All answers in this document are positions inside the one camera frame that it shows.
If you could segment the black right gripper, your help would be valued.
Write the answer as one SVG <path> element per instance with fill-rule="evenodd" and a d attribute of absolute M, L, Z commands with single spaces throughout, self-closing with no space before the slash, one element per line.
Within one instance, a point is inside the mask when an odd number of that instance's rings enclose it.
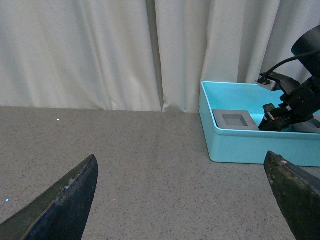
<path fill-rule="evenodd" d="M 312 120 L 313 114 L 320 110 L 319 77 L 311 76 L 302 84 L 276 72 L 261 73 L 260 77 L 275 81 L 275 91 L 281 90 L 283 95 L 278 107 L 272 103 L 263 106 L 264 117 L 259 130 L 280 132 L 291 125 Z"/>

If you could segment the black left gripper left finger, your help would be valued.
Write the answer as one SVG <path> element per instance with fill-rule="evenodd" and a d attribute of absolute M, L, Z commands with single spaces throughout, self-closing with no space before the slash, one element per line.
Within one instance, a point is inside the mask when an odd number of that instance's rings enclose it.
<path fill-rule="evenodd" d="M 98 181 L 90 155 L 30 204 L 1 223 L 2 240 L 80 240 Z"/>

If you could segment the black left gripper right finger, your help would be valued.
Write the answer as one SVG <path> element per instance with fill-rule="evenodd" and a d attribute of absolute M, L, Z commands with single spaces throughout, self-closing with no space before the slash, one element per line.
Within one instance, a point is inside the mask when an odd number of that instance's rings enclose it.
<path fill-rule="evenodd" d="M 273 195 L 297 240 L 320 238 L 320 179 L 272 151 L 264 170 Z"/>

